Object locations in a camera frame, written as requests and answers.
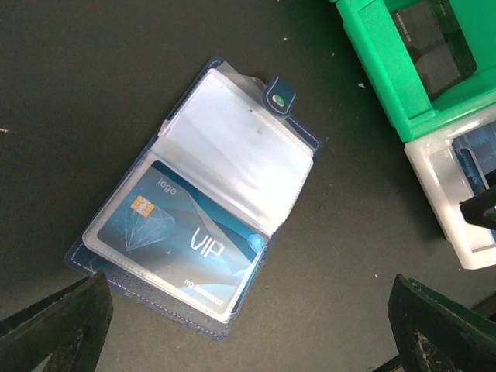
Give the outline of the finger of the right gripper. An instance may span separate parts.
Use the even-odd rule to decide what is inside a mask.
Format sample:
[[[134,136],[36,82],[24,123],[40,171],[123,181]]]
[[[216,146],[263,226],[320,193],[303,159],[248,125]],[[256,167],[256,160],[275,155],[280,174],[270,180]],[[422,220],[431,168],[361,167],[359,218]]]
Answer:
[[[496,230],[495,204],[496,189],[473,196],[460,203],[460,211],[466,223],[485,229]]]

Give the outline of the green card bin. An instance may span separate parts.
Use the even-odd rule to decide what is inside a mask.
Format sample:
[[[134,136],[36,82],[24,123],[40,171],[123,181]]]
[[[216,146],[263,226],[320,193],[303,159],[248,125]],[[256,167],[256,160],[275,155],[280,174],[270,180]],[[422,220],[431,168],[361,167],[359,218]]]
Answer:
[[[346,35],[403,142],[415,140],[495,103],[495,3],[452,1],[477,63],[468,79],[430,100],[391,13],[410,1],[337,1]]]

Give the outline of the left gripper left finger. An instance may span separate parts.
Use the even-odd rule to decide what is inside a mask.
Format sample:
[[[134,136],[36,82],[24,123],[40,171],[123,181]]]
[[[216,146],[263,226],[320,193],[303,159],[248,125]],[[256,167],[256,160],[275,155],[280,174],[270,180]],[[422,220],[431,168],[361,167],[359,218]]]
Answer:
[[[98,272],[3,319],[1,370],[95,370],[113,314],[108,285]]]

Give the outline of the blue credit cards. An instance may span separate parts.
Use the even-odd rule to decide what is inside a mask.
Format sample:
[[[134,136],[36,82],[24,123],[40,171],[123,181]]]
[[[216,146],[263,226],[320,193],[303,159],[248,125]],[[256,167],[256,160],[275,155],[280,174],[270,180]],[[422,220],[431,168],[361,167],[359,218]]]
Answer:
[[[495,122],[458,136],[452,148],[475,195],[495,186]]]

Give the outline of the blue card holder wallet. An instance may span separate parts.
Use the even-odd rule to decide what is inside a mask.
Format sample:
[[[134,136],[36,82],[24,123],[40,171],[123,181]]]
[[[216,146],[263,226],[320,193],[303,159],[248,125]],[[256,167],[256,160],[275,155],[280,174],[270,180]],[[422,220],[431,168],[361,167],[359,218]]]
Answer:
[[[322,141],[295,91],[213,57],[69,249],[132,300],[224,339]]]

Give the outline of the white card bin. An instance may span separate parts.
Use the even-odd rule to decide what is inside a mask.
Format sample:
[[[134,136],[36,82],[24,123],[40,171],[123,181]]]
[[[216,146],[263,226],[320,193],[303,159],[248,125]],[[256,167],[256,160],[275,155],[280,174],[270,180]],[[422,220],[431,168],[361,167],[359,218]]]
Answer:
[[[406,155],[463,268],[495,265],[495,230],[465,222],[460,203],[475,196],[452,148],[458,136],[495,122],[495,107],[405,144]]]

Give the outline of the single blue vip card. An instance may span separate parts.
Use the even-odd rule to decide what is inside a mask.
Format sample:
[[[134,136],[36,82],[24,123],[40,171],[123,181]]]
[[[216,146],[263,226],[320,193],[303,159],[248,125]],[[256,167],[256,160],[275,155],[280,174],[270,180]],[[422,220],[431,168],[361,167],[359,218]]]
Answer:
[[[267,239],[155,160],[122,186],[84,241],[131,274],[226,322]]]

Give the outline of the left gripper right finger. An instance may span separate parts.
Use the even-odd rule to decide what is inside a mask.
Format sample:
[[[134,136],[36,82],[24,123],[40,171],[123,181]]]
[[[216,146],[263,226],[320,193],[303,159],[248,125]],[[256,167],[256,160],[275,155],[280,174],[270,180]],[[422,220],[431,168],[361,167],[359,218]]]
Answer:
[[[399,274],[387,313],[405,371],[494,371],[495,322]]]

